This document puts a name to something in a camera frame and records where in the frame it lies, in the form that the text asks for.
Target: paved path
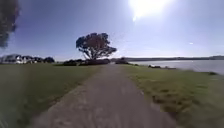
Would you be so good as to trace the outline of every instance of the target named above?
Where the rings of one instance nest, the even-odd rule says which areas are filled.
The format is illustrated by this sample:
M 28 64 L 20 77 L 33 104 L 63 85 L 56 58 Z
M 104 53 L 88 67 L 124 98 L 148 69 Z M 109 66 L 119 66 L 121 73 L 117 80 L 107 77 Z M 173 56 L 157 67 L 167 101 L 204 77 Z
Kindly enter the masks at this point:
M 175 128 L 120 66 L 108 65 L 35 119 L 31 128 Z

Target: lake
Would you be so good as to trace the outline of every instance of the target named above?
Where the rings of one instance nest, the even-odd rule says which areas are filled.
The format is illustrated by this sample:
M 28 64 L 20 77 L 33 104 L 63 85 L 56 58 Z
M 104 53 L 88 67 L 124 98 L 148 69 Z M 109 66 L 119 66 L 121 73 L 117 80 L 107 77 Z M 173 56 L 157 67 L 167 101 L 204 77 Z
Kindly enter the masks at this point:
M 168 66 L 199 72 L 217 72 L 224 75 L 224 60 L 180 60 L 180 61 L 138 61 L 130 62 L 139 65 Z

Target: tree canopy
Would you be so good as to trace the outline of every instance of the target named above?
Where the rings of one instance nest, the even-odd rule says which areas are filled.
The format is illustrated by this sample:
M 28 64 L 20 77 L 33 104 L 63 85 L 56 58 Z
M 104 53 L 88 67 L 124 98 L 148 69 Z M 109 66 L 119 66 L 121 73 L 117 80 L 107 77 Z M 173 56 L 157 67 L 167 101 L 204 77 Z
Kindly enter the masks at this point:
M 77 39 L 76 48 L 84 54 L 86 58 L 96 60 L 102 57 L 108 57 L 117 49 L 110 47 L 109 36 L 106 33 L 91 33 Z
M 0 47 L 7 46 L 9 34 L 16 29 L 19 15 L 17 0 L 0 0 Z

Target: green grass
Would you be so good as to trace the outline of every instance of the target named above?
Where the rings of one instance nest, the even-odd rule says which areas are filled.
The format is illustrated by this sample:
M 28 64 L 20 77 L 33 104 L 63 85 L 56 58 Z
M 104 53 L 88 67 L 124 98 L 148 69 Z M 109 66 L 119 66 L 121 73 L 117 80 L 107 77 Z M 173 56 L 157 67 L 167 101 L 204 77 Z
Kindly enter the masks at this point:
M 97 66 L 0 65 L 0 127 L 25 127 L 97 70 Z
M 224 76 L 124 66 L 145 96 L 185 128 L 223 128 Z

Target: sun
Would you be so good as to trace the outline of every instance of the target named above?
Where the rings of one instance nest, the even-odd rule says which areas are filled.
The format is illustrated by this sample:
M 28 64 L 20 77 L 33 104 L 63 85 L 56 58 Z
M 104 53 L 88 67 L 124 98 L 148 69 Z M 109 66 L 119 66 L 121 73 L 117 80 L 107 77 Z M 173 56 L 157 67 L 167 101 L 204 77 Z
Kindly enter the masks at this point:
M 133 9 L 133 21 L 150 15 L 157 14 L 163 11 L 165 6 L 172 0 L 130 0 L 130 6 Z

